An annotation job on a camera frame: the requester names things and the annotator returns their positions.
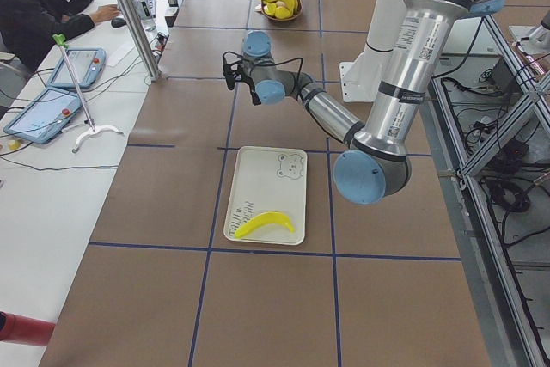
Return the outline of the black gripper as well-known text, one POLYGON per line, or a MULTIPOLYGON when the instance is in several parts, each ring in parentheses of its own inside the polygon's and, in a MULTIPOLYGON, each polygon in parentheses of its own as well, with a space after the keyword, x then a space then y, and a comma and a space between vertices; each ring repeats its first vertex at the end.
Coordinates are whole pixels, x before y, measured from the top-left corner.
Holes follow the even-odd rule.
POLYGON ((249 93, 251 95, 252 103, 255 106, 261 104, 260 98, 255 90, 255 84, 253 78, 245 70, 244 64, 248 61, 241 54, 236 52, 224 52, 222 54, 223 61, 223 76, 229 90, 234 90, 237 83, 245 83, 249 87, 249 93), (229 63, 227 55, 233 54, 237 57, 237 60, 233 63, 229 63))

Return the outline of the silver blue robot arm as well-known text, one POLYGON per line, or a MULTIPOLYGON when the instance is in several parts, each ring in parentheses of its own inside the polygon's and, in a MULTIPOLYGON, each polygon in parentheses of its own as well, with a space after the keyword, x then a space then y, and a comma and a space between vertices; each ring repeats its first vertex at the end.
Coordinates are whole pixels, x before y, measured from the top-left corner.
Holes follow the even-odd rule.
POLYGON ((302 103, 313 120, 346 146, 333 167, 339 193, 356 204, 373 204, 409 181, 406 135, 433 77, 454 23, 493 14, 505 0, 377 0, 372 26, 390 36, 376 97, 365 121, 340 105, 303 71, 283 70, 269 36, 252 31, 235 62, 223 64, 229 87, 245 83, 256 105, 286 97, 302 103))

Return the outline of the person's hand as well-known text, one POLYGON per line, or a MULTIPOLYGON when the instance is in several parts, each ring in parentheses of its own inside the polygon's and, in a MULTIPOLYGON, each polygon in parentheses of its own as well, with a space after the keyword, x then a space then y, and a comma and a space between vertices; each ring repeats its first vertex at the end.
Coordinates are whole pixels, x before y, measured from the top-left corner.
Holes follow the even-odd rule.
POLYGON ((91 12, 89 17, 94 24, 111 21, 120 15, 120 10, 116 4, 107 4, 100 6, 96 11, 91 12))

